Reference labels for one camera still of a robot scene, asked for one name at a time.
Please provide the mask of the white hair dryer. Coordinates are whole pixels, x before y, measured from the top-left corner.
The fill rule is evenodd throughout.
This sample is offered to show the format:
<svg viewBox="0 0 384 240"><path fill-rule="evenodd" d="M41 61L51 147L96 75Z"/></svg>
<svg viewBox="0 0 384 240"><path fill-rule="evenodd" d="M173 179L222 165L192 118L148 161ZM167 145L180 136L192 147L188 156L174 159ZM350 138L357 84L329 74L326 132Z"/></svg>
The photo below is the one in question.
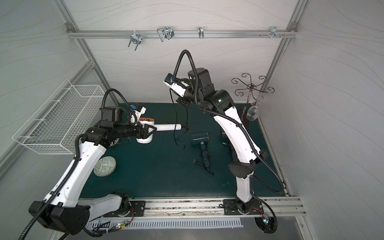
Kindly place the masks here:
<svg viewBox="0 0 384 240"><path fill-rule="evenodd" d="M182 129L181 124L155 124L155 120L151 118L140 118L138 124L144 128L143 137L137 138L140 144L149 144L153 140L153 135L156 132L179 131Z"/></svg>

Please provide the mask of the dark green hair dryer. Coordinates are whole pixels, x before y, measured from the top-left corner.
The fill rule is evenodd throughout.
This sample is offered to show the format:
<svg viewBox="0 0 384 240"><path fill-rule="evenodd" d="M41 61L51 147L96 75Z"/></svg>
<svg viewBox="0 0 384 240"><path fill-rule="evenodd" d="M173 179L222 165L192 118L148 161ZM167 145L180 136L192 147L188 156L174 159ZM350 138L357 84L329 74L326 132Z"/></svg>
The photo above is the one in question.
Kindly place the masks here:
<svg viewBox="0 0 384 240"><path fill-rule="evenodd" d="M207 132L191 135L191 143L192 145L200 146L201 157L203 159L202 162L198 160L193 160L193 162L197 165L203 166L207 172L210 171L210 159L211 159L211 156L207 148L208 142L209 142L209 135Z"/></svg>

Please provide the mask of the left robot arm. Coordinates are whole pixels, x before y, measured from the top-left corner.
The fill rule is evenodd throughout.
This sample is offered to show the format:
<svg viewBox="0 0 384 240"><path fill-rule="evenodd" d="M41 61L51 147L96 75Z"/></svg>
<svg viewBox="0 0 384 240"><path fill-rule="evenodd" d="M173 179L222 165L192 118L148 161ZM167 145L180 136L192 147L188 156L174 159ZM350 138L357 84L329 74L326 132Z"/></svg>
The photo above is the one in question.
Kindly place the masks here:
<svg viewBox="0 0 384 240"><path fill-rule="evenodd" d="M32 219L20 234L21 240L27 237L36 222L44 228L62 232L61 238L65 239L68 235L78 234L89 221L105 214L116 212L126 215L134 212L129 196L122 193L112 193L94 201L79 203L85 183L113 141L126 137L146 140L157 130L152 125L139 123L132 106L129 106L128 122L119 120L116 116L117 108L105 106L111 92L121 94L116 89L106 91L102 100L101 120L75 138L76 153L72 162L46 197L31 204L29 213Z"/></svg>

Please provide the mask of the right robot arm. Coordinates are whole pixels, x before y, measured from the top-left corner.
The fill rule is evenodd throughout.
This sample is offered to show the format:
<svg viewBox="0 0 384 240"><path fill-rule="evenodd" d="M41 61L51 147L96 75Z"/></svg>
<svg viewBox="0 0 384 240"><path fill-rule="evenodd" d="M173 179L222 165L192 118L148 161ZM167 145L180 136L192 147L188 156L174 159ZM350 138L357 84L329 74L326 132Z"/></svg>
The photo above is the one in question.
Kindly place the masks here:
<svg viewBox="0 0 384 240"><path fill-rule="evenodd" d="M257 197L252 187L256 180L275 194L284 193L284 184L276 171L266 162L263 151L254 143L239 117L238 110L230 94L225 90L216 90L207 69L196 68L192 55L183 50L177 60L175 70L168 74L164 83L171 92L178 96L177 103L188 109L195 104L203 113L210 114L219 124L230 141L233 160L229 163L231 173L236 177L237 193L235 210L241 215L248 215L252 210L261 216L255 219L260 230L273 234L278 229L278 219L266 201ZM275 190L254 172L262 163L276 178L279 189ZM255 204L266 206L271 211L267 214Z"/></svg>

